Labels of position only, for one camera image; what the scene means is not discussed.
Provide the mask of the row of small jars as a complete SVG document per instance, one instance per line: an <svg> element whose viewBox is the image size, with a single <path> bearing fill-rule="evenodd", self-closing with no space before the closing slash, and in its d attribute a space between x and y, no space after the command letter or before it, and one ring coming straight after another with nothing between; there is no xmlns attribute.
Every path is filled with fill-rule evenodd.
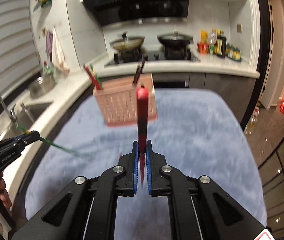
<svg viewBox="0 0 284 240"><path fill-rule="evenodd" d="M233 61L241 62L241 51L231 44L226 46L226 56Z"/></svg>

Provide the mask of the pink red chopstick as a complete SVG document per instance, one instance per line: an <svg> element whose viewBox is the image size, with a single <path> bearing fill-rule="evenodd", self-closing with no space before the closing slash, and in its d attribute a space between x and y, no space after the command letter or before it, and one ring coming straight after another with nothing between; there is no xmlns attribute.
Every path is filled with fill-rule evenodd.
<svg viewBox="0 0 284 240"><path fill-rule="evenodd" d="M83 68L85 69L85 71L89 75L92 83L95 85L95 88L97 90L100 90L101 89L100 84L99 84L98 80L96 79L96 77L94 76L93 72L90 70L90 68L86 65L84 65Z"/></svg>

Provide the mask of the blue fleece table cloth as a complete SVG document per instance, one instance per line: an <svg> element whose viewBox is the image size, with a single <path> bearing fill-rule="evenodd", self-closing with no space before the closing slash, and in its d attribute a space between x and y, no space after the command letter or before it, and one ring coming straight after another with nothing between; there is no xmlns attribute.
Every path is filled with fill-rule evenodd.
<svg viewBox="0 0 284 240"><path fill-rule="evenodd" d="M157 89L157 116L147 125L137 191L117 203L115 239L170 239L166 197L154 197L153 158L185 176L208 176L263 225L267 212L262 181L236 117L218 94L199 89ZM133 150L136 125L109 127L90 97L65 124L42 157L27 187L26 218L32 218L79 176L100 176Z"/></svg>

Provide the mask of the steel colander bowl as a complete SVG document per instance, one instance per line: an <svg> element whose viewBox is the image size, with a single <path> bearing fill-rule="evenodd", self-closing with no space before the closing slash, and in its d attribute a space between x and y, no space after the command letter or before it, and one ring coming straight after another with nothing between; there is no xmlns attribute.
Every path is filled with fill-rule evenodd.
<svg viewBox="0 0 284 240"><path fill-rule="evenodd" d="M34 80L28 86L28 91L30 92L31 98L40 98L41 96L52 90L55 84L56 83L53 74L48 74Z"/></svg>

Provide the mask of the purple hanging cloth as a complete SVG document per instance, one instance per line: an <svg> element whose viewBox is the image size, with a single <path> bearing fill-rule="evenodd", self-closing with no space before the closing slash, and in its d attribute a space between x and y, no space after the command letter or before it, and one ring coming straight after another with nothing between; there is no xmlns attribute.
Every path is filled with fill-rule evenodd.
<svg viewBox="0 0 284 240"><path fill-rule="evenodd" d="M49 60L52 61L52 47L53 47L53 34L52 34L52 32L48 31L46 33L45 42L46 42L45 52L46 52Z"/></svg>

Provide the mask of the oil bottle on floor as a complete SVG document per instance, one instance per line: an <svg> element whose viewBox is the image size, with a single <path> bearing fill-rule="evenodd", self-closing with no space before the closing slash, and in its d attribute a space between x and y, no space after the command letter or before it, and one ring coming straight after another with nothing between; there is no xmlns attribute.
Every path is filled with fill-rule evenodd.
<svg viewBox="0 0 284 240"><path fill-rule="evenodd" d="M260 109L259 107L254 107L254 111L250 117L250 120L249 122L247 123L245 129L244 129L244 133L245 135L251 135L258 123L258 116L259 116L259 112L260 112Z"/></svg>

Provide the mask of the white hanging towel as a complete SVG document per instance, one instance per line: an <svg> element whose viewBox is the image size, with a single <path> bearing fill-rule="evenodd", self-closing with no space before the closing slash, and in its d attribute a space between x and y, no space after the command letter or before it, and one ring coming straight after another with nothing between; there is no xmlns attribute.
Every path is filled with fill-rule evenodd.
<svg viewBox="0 0 284 240"><path fill-rule="evenodd" d="M52 29L52 64L58 69L64 76L68 76L70 68L67 66L65 56L57 37L56 29Z"/></svg>

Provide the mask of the green detergent bottle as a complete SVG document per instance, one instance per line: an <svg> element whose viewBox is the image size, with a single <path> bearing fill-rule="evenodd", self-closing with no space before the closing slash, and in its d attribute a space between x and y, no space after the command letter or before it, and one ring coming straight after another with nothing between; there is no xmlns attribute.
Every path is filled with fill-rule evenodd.
<svg viewBox="0 0 284 240"><path fill-rule="evenodd" d="M53 74L53 70L52 70L51 67L47 64L46 61L44 61L44 64L43 64L43 72L42 72L42 74L43 74L43 76Z"/></svg>

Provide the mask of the black gas stove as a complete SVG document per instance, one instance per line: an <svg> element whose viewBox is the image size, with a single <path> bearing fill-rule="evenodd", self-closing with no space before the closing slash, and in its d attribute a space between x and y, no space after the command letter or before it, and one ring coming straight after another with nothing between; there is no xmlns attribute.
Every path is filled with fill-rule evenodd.
<svg viewBox="0 0 284 240"><path fill-rule="evenodd" d="M105 64L105 67L113 67L119 64L134 63L142 61L192 61L200 62L200 59L192 54L188 47L173 50L168 47L162 47L160 50L142 50L141 47L128 51L121 51L114 54L113 60Z"/></svg>

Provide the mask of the pink plastic utensil basket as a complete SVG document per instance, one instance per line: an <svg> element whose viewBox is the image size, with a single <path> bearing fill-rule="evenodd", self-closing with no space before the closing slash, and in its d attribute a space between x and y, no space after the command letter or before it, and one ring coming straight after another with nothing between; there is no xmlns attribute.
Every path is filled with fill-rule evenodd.
<svg viewBox="0 0 284 240"><path fill-rule="evenodd" d="M138 83L133 84L133 76L122 77L102 83L103 89L93 90L100 111L107 126L125 126L137 123L137 88L144 86L149 91L148 119L157 118L157 106L153 76L142 74Z"/></svg>

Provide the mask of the red seasoning container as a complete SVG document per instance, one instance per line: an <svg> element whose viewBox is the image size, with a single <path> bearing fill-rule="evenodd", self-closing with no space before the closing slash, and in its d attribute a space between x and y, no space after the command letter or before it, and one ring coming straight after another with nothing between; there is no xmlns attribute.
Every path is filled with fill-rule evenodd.
<svg viewBox="0 0 284 240"><path fill-rule="evenodd" d="M209 52L209 44L198 42L197 49L200 54L207 54Z"/></svg>

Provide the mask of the yellow seasoning packet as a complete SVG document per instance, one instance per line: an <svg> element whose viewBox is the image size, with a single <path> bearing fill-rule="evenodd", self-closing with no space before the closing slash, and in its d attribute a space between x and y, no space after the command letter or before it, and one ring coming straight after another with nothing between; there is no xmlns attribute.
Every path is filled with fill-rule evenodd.
<svg viewBox="0 0 284 240"><path fill-rule="evenodd" d="M204 30L201 30L200 32L200 42L201 43L207 43L208 33Z"/></svg>

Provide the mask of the brown chopstick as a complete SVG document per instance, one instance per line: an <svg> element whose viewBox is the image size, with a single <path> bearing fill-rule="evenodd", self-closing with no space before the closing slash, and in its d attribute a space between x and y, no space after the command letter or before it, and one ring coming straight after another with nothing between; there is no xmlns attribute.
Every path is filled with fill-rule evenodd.
<svg viewBox="0 0 284 240"><path fill-rule="evenodd" d="M143 59L141 64L138 66L137 71L136 71L136 73L134 75L132 84L135 85L135 86L137 85L139 77L140 77L141 73L143 72L143 68L145 66L145 62L146 62L146 60Z"/></svg>

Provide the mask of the dark soy sauce bottle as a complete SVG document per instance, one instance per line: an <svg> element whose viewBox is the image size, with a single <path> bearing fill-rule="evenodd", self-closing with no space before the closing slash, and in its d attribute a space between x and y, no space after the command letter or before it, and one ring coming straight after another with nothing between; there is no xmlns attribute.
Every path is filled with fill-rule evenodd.
<svg viewBox="0 0 284 240"><path fill-rule="evenodd" d="M224 35L224 32L222 30L218 30L217 41L214 47L214 53L216 56L223 59L226 57L226 44L227 44L227 38Z"/></svg>

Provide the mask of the steel wok with lid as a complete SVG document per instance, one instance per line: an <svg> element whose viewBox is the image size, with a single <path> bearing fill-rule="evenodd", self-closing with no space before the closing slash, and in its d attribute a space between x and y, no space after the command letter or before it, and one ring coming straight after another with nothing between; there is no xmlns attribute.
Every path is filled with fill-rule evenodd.
<svg viewBox="0 0 284 240"><path fill-rule="evenodd" d="M127 36L127 33L124 32L121 34L121 38L110 42L109 45L116 51L127 51L140 48L144 41L144 36Z"/></svg>

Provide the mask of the clear plastic bottle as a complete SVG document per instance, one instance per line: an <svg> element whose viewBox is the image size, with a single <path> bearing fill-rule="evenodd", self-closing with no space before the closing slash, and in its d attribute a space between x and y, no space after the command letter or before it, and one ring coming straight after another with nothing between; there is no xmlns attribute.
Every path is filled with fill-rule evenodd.
<svg viewBox="0 0 284 240"><path fill-rule="evenodd" d="M214 46L215 43L217 42L217 38L218 38L217 31L215 29L212 29L208 37L208 44Z"/></svg>

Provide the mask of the black wok with lid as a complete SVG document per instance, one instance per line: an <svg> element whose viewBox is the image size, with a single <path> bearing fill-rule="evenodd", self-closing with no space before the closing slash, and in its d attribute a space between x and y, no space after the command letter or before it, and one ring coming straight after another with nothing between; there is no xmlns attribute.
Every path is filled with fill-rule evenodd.
<svg viewBox="0 0 284 240"><path fill-rule="evenodd" d="M181 34L177 31L158 35L157 39L163 46L171 48L184 48L194 42L192 35Z"/></svg>

